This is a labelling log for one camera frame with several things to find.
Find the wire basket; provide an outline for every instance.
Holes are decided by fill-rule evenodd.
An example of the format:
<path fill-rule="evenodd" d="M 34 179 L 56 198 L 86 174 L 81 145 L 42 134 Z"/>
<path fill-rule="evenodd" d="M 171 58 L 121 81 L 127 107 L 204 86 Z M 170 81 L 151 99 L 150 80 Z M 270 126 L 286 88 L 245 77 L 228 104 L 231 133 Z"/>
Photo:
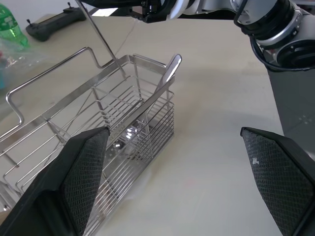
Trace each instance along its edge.
<path fill-rule="evenodd" d="M 176 55 L 167 66 L 139 55 L 117 59 L 86 9 L 78 4 L 113 59 L 101 66 L 93 50 L 86 47 L 8 93 L 6 100 L 19 123 L 0 136 L 0 203 L 4 210 L 14 207 L 69 138 L 85 130 L 108 126 L 111 134 L 101 183 L 85 230 L 85 235 L 91 235 L 173 137 L 174 94 L 169 87 L 182 59 Z M 24 124 L 23 114 L 11 99 L 14 93 L 86 51 L 101 72 Z"/>

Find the plastic bottle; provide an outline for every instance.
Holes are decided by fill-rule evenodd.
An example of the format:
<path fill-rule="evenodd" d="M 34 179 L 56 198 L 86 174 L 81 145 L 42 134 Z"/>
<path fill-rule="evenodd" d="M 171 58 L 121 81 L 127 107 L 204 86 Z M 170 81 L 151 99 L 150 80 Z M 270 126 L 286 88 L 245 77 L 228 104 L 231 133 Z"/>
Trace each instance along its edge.
<path fill-rule="evenodd" d="M 11 11 L 0 3 L 0 38 L 29 46 L 28 38 L 22 33 Z"/>

